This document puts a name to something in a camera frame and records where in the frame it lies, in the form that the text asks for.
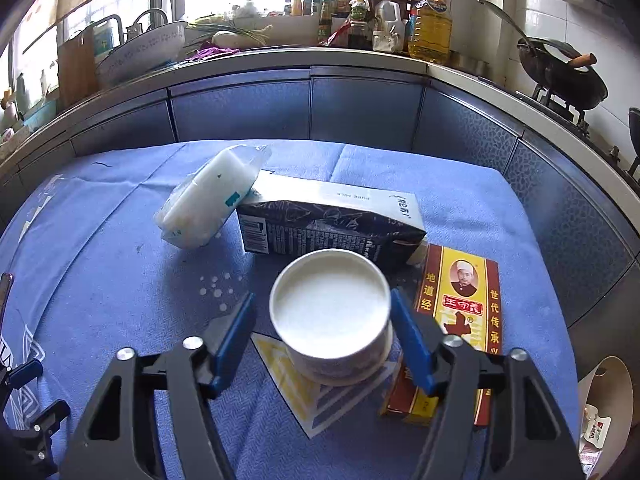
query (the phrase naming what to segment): blue cabinet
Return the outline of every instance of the blue cabinet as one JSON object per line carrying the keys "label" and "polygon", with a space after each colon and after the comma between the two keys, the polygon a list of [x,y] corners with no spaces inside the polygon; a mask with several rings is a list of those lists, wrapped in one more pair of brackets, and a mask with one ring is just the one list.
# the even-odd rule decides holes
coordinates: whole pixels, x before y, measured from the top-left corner
{"label": "blue cabinet", "polygon": [[[630,228],[619,212],[616,218],[614,211],[605,210],[610,199],[584,174],[581,182],[573,182],[556,162],[572,163],[536,137],[527,132],[524,142],[518,142],[504,177],[527,212],[564,320],[571,326],[629,268],[638,242],[633,233],[623,232],[625,225]],[[553,153],[556,161],[545,152]]]}
{"label": "blue cabinet", "polygon": [[246,83],[174,96],[178,140],[308,139],[309,81]]}
{"label": "blue cabinet", "polygon": [[[446,93],[436,88],[424,89],[413,151],[503,172],[521,129],[510,121],[510,131],[474,110],[465,102],[468,94],[458,98],[453,88],[442,88]],[[490,113],[505,115],[495,108]]]}
{"label": "blue cabinet", "polygon": [[162,101],[96,124],[72,137],[77,156],[146,148],[174,142],[167,102]]}
{"label": "blue cabinet", "polygon": [[0,184],[0,217],[8,224],[26,199],[27,192],[16,173]]}
{"label": "blue cabinet", "polygon": [[22,168],[19,174],[26,194],[20,204],[27,199],[27,196],[29,196],[45,178],[51,176],[55,171],[58,171],[66,163],[73,160],[75,156],[76,152],[74,152],[71,142],[66,141],[53,150],[41,155],[28,166]]}
{"label": "blue cabinet", "polygon": [[422,86],[363,77],[315,77],[311,139],[411,151]]}

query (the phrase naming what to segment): purple cloth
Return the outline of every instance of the purple cloth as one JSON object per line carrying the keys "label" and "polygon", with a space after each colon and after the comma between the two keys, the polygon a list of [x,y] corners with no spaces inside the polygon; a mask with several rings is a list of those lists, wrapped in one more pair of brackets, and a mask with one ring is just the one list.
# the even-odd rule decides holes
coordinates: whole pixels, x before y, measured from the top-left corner
{"label": "purple cloth", "polygon": [[188,57],[185,61],[201,61],[203,59],[209,59],[209,57],[217,56],[218,54],[235,54],[240,52],[239,48],[218,48],[216,46],[205,46],[197,51],[193,56]]}

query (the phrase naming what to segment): pan handle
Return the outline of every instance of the pan handle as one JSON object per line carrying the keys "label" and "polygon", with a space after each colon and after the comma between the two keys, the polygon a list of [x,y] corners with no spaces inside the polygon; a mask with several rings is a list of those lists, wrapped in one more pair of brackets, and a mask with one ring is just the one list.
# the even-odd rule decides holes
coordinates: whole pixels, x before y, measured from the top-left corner
{"label": "pan handle", "polygon": [[534,54],[534,56],[536,55],[536,47],[533,45],[533,43],[531,43],[531,40],[529,39],[529,37],[524,33],[524,31],[518,27],[518,25],[516,24],[516,22],[514,22],[511,19],[511,16],[508,15],[506,12],[504,12],[500,7],[498,7],[496,4],[492,4],[491,2],[488,2],[487,0],[476,0],[480,5],[484,5],[487,6],[489,8],[489,10],[494,13],[496,16],[498,16],[501,20],[503,20],[504,22],[509,23],[509,25],[511,25],[511,27],[515,28],[518,33],[522,36],[522,39],[525,41],[525,43],[527,43],[527,46],[530,48],[530,50],[532,51],[532,53]]}
{"label": "pan handle", "polygon": [[581,68],[583,66],[595,65],[597,62],[598,60],[593,54],[582,54],[567,61],[566,65],[569,68]]}

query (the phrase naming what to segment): white paper cup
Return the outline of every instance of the white paper cup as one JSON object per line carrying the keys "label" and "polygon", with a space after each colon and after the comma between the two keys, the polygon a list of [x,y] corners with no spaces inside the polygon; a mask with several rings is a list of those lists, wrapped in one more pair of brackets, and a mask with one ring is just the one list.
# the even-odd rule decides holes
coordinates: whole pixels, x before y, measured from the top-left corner
{"label": "white paper cup", "polygon": [[305,254],[277,277],[269,314],[296,369],[314,382],[347,386],[373,374],[393,341],[386,278],[342,249]]}

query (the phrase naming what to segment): wok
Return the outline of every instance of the wok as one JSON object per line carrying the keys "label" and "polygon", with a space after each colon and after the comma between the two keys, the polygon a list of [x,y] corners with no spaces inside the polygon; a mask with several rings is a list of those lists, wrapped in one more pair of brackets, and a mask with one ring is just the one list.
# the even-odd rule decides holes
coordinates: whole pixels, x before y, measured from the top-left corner
{"label": "wok", "polygon": [[[521,35],[517,43],[520,62],[529,77],[540,86],[551,90],[578,110],[591,110],[609,95],[604,81],[591,67],[596,63],[593,54],[581,55],[564,41],[530,38],[500,7],[486,0],[478,2],[487,6]],[[546,46],[558,49],[569,61],[565,62],[554,56]]]}

